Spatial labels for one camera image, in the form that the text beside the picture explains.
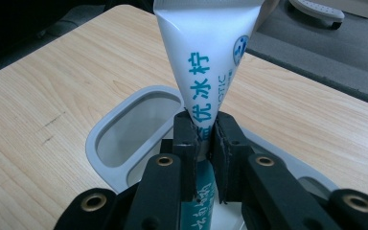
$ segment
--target blue logo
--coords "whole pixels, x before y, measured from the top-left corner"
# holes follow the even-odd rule
[[[243,35],[238,38],[234,45],[234,61],[236,66],[241,63],[241,59],[243,57],[244,51],[246,50],[247,41],[249,37],[247,35]]]

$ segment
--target gray plastic tray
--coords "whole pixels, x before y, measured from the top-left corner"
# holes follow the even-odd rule
[[[163,138],[173,138],[173,117],[184,110],[176,89],[150,86],[128,97],[106,114],[86,140],[89,162],[116,192],[127,189],[142,177],[148,159],[160,150]],[[256,153],[281,157],[290,172],[312,193],[328,197],[336,185],[323,174],[263,138],[242,129]],[[211,229],[246,229],[239,203],[219,204],[216,198]]]

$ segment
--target wood grain surface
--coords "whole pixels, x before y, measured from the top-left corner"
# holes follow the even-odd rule
[[[87,135],[156,84],[176,87],[156,19],[129,6],[1,70],[0,229],[52,229],[76,195],[108,188],[85,156]],[[368,194],[368,103],[245,55],[221,110]]]

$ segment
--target plastic tube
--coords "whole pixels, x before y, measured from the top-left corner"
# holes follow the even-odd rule
[[[263,0],[155,0],[154,13],[184,104],[201,139],[197,201],[182,203],[181,229],[210,229],[215,178],[205,160],[211,130]]]

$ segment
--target black fabric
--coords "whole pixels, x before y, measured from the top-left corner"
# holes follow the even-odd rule
[[[1,0],[0,54],[23,39],[43,31],[78,5],[105,0]]]

